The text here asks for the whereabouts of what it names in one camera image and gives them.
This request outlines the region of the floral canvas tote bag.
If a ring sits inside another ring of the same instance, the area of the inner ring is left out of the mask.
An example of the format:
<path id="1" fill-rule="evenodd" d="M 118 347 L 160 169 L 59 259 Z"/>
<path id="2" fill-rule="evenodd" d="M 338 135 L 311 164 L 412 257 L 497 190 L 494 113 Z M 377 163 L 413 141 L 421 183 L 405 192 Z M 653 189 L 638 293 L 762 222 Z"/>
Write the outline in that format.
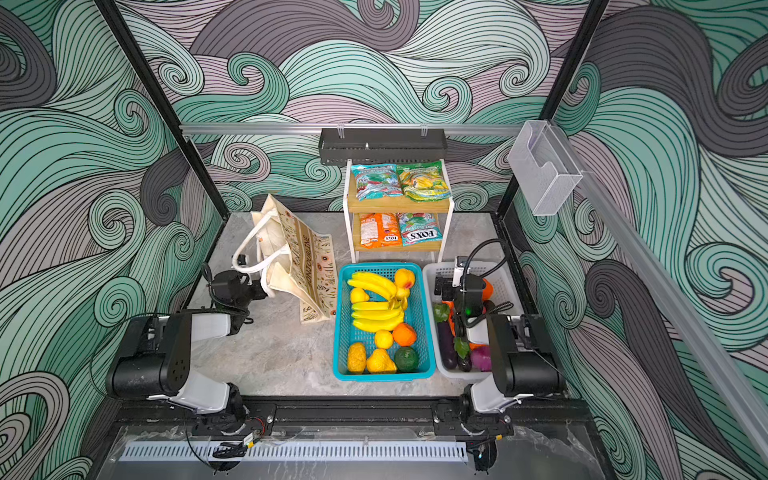
<path id="1" fill-rule="evenodd" d="M 256 281 L 269 298 L 297 298 L 303 323 L 333 320 L 338 272 L 332 237 L 315 232 L 271 194 L 251 217 L 253 227 L 232 256 L 233 269 Z"/>

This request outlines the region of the orange fruit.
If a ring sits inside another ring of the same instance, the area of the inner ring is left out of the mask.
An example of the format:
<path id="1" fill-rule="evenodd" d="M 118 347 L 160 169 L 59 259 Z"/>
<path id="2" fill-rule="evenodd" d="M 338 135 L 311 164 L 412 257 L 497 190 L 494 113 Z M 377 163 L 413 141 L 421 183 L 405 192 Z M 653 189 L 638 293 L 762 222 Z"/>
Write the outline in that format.
<path id="1" fill-rule="evenodd" d="M 401 347 L 410 347 L 418 339 L 416 331 L 407 323 L 401 323 L 392 331 L 393 340 Z"/>

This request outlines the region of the small yellow lemon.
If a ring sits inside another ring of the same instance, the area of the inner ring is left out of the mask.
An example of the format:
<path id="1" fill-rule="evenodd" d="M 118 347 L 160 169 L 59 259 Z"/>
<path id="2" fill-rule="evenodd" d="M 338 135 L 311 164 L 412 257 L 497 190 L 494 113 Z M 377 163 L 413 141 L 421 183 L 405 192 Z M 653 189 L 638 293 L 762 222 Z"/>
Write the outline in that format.
<path id="1" fill-rule="evenodd" d="M 364 303 L 370 300 L 369 294 L 362 288 L 354 287 L 350 291 L 350 302 L 352 304 Z"/>

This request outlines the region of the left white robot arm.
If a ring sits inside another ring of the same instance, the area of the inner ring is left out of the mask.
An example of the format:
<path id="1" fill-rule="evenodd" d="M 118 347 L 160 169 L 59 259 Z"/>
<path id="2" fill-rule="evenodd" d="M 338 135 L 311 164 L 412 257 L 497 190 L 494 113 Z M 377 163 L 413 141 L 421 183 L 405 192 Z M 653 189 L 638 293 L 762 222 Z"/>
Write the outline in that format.
<path id="1" fill-rule="evenodd" d="M 127 326 L 109 367 L 108 395 L 121 399 L 162 400 L 197 415 L 247 416 L 238 387 L 196 371 L 192 345 L 238 334 L 252 322 L 249 306 L 263 300 L 261 284 L 237 270 L 204 277 L 213 305 L 176 313 L 145 313 Z"/>

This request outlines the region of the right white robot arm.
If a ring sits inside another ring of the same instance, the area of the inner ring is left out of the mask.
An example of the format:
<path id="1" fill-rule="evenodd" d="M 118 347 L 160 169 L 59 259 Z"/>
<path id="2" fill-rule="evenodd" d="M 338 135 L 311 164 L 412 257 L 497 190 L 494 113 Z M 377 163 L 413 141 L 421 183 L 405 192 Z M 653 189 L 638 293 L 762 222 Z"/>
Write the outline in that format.
<path id="1" fill-rule="evenodd" d="M 524 311 L 511 275 L 491 262 L 464 262 L 423 269 L 437 368 L 465 383 L 464 409 L 501 414 L 562 393 L 565 378 L 544 321 Z"/>

